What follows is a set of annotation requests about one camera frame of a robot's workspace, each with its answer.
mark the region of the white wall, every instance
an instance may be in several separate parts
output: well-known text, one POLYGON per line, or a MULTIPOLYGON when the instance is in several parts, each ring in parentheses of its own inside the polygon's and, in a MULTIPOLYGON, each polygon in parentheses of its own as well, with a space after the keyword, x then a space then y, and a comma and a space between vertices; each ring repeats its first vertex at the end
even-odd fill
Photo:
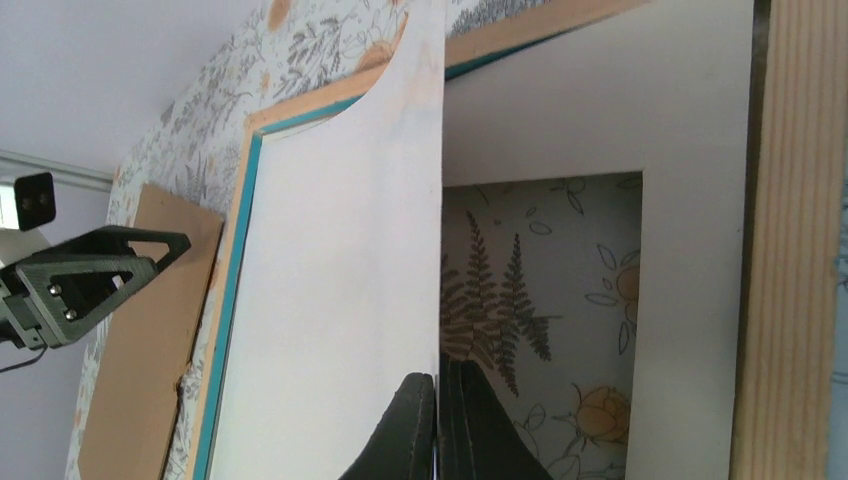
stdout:
MULTIPOLYGON (((41 229, 51 244, 104 224, 109 194, 55 185, 56 220, 41 229)), ((85 346, 49 350, 35 365, 0 374, 0 478, 63 478, 85 346)), ((33 356, 0 344, 0 368, 33 356)))

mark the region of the wooden frame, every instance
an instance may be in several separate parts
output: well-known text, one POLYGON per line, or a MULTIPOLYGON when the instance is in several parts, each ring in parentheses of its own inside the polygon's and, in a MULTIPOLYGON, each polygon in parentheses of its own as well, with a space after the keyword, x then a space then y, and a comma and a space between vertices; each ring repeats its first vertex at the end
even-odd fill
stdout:
POLYGON ((773 0, 758 2, 757 13, 749 144, 755 204, 732 476, 823 479, 848 124, 848 3, 773 0))
MULTIPOLYGON (((596 22, 645 3, 644 0, 554 0, 524 13, 474 30, 446 42, 446 79, 463 75, 520 49, 570 29, 596 22)), ((244 254, 253 201, 259 152, 263 138, 344 111, 374 85, 386 64, 334 82, 250 115, 245 121, 245 141, 236 174, 236 187, 220 249, 227 259, 221 265, 225 281, 223 298, 215 303, 210 340, 205 352, 205 372, 199 391, 198 419, 194 426, 187 471, 194 480, 205 480, 211 467, 216 418, 232 328, 239 269, 244 254)))

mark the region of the white ceiling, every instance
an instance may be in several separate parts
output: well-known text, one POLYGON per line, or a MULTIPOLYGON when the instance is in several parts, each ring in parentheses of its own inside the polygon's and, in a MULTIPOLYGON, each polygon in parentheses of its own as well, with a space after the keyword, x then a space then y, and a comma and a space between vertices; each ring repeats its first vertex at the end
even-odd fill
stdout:
POLYGON ((262 0, 0 0, 0 149, 113 172, 262 0))

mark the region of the wooden trim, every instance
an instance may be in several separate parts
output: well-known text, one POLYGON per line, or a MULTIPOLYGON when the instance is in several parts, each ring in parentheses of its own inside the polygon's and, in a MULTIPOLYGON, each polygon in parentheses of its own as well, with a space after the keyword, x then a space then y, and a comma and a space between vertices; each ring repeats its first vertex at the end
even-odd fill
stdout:
POLYGON ((445 67, 532 43, 646 3, 647 0, 554 0, 520 15, 448 39, 445 44, 445 67))
MULTIPOLYGON (((525 45, 557 33, 565 32, 577 26, 596 22, 612 15, 646 3, 645 0, 552 0, 550 3, 534 7, 515 17, 496 22, 454 37, 446 41, 446 64, 450 67, 490 53, 508 50, 525 45)), ((219 271, 215 274, 217 282, 226 282, 230 276, 230 258, 235 241, 235 223, 241 208, 241 198, 244 193, 245 177, 251 146, 255 137, 273 133, 269 126, 308 114, 328 107, 334 103, 349 100, 364 95, 377 82, 385 71, 388 63, 378 65, 369 70, 354 74, 337 82, 331 83, 318 90, 305 93, 286 100, 264 110, 249 115, 245 119, 245 140, 242 145, 241 160, 236 173, 236 185, 233 191, 233 203, 230 207, 229 220, 221 240, 220 251, 222 262, 217 265, 219 271)), ((224 306, 224 291, 219 292, 214 302, 214 311, 210 318, 209 340, 204 352, 204 365, 207 374, 201 379, 198 391, 196 420, 193 426, 187 463, 187 475, 195 478, 197 467, 197 445, 201 437, 201 429, 206 410, 206 399, 209 394, 208 369, 215 356, 217 334, 220 328, 221 314, 224 306)))
MULTIPOLYGON (((314 112, 336 102, 364 95, 374 86, 380 76, 383 75, 387 66, 388 63, 384 63, 370 70, 339 80, 338 82, 333 82, 324 88, 319 88, 318 90, 305 93, 291 100, 253 113, 247 117, 245 128, 249 132, 257 132, 260 135, 264 135, 271 132, 266 132, 263 129, 277 122, 314 112)), ((246 162, 246 159, 246 156, 242 157, 242 162, 246 162)))
POLYGON ((731 474, 824 479, 848 2, 772 0, 768 44, 731 474))

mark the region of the black metal bracket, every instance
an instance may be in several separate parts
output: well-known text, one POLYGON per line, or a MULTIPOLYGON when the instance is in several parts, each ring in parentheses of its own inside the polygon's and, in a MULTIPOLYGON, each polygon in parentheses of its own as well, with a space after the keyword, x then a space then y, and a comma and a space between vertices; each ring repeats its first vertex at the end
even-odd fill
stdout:
POLYGON ((106 226, 0 269, 0 342, 38 350, 73 343, 191 247, 182 233, 106 226), (159 261, 130 242, 161 243, 159 261))

